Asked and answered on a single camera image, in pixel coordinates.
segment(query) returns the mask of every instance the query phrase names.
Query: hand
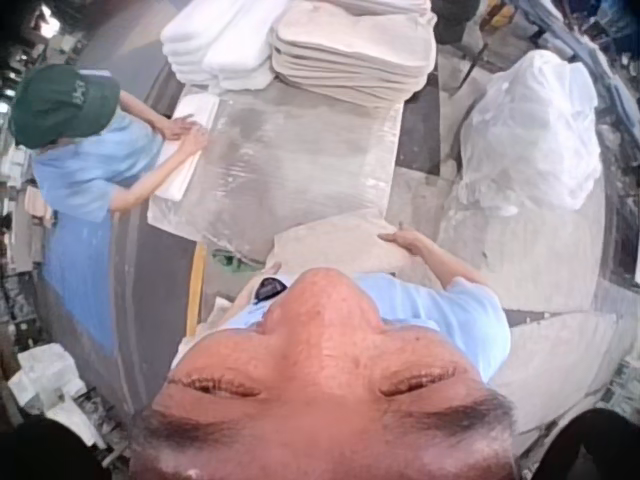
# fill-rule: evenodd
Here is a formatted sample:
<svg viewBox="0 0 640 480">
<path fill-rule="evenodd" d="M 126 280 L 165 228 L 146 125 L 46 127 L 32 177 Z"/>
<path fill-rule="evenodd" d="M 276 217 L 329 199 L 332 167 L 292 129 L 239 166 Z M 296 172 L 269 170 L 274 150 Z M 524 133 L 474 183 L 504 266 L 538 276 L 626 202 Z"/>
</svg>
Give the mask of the hand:
<svg viewBox="0 0 640 480">
<path fill-rule="evenodd" d="M 193 155 L 203 150 L 209 143 L 209 130 L 202 125 L 195 125 L 191 127 L 189 133 L 187 133 L 180 142 L 178 152 L 184 154 L 185 159 L 191 158 Z"/>
<path fill-rule="evenodd" d="M 191 117 L 192 115 L 187 115 L 169 120 L 161 116 L 153 126 L 162 134 L 165 140 L 180 140 L 187 135 L 194 126 L 198 125 L 197 122 L 191 120 Z"/>
<path fill-rule="evenodd" d="M 411 255 L 419 256 L 425 249 L 433 242 L 422 235 L 419 232 L 416 232 L 412 228 L 407 228 L 404 225 L 400 224 L 400 229 L 395 233 L 381 233 L 378 235 L 380 240 L 384 240 L 385 242 L 395 243 L 399 247 L 404 248 Z"/>
</svg>

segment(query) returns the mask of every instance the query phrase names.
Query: man's arm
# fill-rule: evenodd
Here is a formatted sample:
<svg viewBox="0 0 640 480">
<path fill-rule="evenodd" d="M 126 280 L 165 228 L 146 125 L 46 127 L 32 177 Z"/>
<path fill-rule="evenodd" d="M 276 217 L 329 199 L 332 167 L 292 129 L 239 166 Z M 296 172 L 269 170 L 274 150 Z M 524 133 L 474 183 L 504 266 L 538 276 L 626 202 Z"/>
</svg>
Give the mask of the man's arm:
<svg viewBox="0 0 640 480">
<path fill-rule="evenodd" d="M 166 140 L 179 140 L 186 135 L 195 122 L 188 117 L 169 120 L 157 113 L 144 102 L 125 91 L 120 92 L 120 107 L 122 110 L 158 130 Z"/>
<path fill-rule="evenodd" d="M 487 286 L 487 282 L 480 272 L 415 230 L 400 226 L 400 230 L 396 233 L 383 233 L 379 237 L 422 258 L 444 288 L 451 285 L 456 277 Z"/>
<path fill-rule="evenodd" d="M 142 176 L 130 188 L 116 187 L 109 202 L 112 212 L 124 212 L 149 198 L 184 162 L 207 146 L 209 132 L 204 127 L 193 127 L 184 137 L 176 153 L 162 165 Z"/>
</svg>

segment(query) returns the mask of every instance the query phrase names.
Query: light blue shirt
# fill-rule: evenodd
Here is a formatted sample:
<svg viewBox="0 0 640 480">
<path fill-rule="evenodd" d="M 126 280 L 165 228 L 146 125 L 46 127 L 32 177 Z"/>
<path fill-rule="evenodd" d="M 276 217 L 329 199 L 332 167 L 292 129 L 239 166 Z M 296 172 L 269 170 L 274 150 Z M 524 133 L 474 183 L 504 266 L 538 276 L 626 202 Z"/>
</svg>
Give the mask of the light blue shirt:
<svg viewBox="0 0 640 480">
<path fill-rule="evenodd" d="M 288 277 L 275 278 L 287 286 L 293 283 Z M 373 299 L 387 324 L 440 332 L 467 356 L 485 382 L 509 354 L 509 324 L 498 297 L 487 287 L 456 278 L 446 290 L 431 290 L 384 273 L 359 275 L 354 281 Z M 220 329 L 251 327 L 272 302 L 247 307 Z"/>
<path fill-rule="evenodd" d="M 35 157 L 33 173 L 51 208 L 99 222 L 109 211 L 115 186 L 130 187 L 151 170 L 161 148 L 158 133 L 118 109 L 98 135 Z"/>
</svg>

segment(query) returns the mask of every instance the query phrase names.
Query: woman's left hand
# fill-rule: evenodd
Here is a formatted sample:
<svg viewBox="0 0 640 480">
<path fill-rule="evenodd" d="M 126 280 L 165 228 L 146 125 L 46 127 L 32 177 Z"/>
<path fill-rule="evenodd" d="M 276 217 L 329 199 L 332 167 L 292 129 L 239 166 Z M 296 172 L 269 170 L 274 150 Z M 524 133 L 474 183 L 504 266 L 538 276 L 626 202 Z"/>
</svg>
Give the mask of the woman's left hand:
<svg viewBox="0 0 640 480">
<path fill-rule="evenodd" d="M 174 118 L 173 120 L 160 117 L 153 126 L 162 134 L 165 140 L 180 140 L 189 133 L 196 124 L 194 120 L 191 120 L 191 115 L 187 115 L 185 117 Z"/>
</svg>

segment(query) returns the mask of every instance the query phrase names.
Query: plastic sheet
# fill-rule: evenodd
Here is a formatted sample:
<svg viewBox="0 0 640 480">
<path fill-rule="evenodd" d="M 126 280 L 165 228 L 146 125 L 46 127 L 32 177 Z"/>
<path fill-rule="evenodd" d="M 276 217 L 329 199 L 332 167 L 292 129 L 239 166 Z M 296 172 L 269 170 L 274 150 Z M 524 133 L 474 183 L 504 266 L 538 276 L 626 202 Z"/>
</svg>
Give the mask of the plastic sheet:
<svg viewBox="0 0 640 480">
<path fill-rule="evenodd" d="M 149 223 L 264 261 L 294 226 L 384 214 L 401 116 L 402 105 L 370 111 L 279 82 L 228 93 L 184 197 L 151 198 Z"/>
<path fill-rule="evenodd" d="M 579 209 L 602 171 L 597 102 L 586 68 L 551 52 L 494 75 L 462 128 L 460 199 L 501 215 Z"/>
</svg>

